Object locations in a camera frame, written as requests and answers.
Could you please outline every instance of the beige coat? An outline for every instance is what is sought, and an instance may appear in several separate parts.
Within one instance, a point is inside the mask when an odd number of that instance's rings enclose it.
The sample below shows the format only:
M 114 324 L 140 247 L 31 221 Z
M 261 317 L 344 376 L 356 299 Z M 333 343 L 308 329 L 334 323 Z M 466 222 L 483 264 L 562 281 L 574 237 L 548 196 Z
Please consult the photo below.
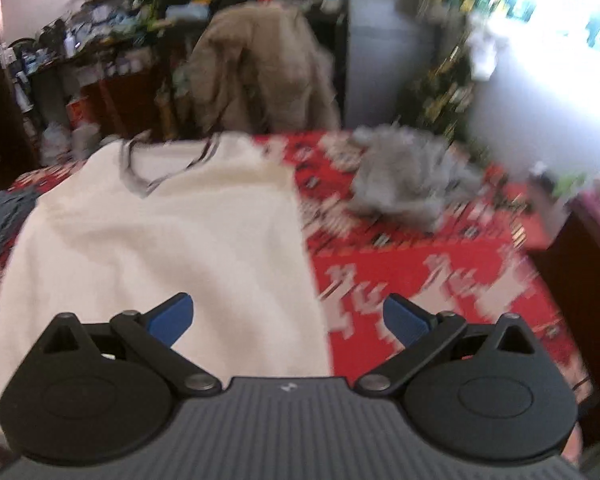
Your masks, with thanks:
M 293 7 L 250 3 L 216 14 L 189 58 L 189 78 L 205 133 L 340 127 L 331 60 Z

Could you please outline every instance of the ribbed gray surface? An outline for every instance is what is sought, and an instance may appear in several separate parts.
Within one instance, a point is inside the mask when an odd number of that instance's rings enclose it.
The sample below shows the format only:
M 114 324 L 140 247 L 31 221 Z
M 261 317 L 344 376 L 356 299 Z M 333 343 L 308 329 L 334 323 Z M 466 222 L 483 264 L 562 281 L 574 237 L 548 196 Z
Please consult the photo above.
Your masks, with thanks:
M 160 437 L 126 458 L 85 468 L 23 458 L 0 474 L 11 479 L 584 480 L 560 458 L 496 468 L 446 456 L 392 402 L 334 378 L 238 378 L 218 397 L 188 400 Z

